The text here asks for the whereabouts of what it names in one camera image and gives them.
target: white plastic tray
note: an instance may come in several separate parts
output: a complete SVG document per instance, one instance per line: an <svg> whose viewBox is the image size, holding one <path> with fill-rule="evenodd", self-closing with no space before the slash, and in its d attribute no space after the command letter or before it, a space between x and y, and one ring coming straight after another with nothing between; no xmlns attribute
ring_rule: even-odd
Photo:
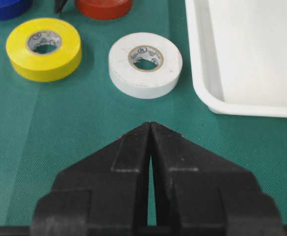
<svg viewBox="0 0 287 236"><path fill-rule="evenodd" d="M287 117L287 0L186 0L193 86L215 113Z"/></svg>

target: white tape roll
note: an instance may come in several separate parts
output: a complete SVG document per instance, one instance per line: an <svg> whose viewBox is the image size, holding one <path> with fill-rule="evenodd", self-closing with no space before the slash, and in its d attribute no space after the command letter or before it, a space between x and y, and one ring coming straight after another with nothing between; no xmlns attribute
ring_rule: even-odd
<svg viewBox="0 0 287 236"><path fill-rule="evenodd" d="M134 65L141 59L155 64L152 70ZM142 99L166 95L177 84L182 55L168 39L153 33L133 33L119 39L109 52L109 74L125 94Z"/></svg>

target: red tape roll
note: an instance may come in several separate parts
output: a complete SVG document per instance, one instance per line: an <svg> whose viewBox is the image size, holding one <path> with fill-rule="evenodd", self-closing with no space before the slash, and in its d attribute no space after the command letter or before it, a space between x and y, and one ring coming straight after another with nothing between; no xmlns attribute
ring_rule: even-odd
<svg viewBox="0 0 287 236"><path fill-rule="evenodd" d="M132 8L132 0L75 0L78 10L98 20L112 20L126 15Z"/></svg>

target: blue tape roll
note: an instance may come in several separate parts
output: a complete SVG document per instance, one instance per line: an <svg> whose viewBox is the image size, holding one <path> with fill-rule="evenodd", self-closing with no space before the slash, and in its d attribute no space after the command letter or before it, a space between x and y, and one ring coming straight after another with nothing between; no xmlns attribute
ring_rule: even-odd
<svg viewBox="0 0 287 236"><path fill-rule="evenodd" d="M32 5L32 0L0 0L0 21L22 15Z"/></svg>

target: tape hole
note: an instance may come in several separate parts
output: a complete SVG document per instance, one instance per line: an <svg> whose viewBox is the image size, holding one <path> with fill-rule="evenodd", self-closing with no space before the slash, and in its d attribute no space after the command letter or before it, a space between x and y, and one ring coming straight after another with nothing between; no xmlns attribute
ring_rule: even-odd
<svg viewBox="0 0 287 236"><path fill-rule="evenodd" d="M145 59L138 60L134 65L140 70L153 70L157 67L153 62Z"/></svg>
<svg viewBox="0 0 287 236"><path fill-rule="evenodd" d="M47 53L52 53L56 49L57 47L55 45L46 44L46 45L41 45L41 46L36 47L34 49L34 52L39 53L39 54L47 54Z"/></svg>

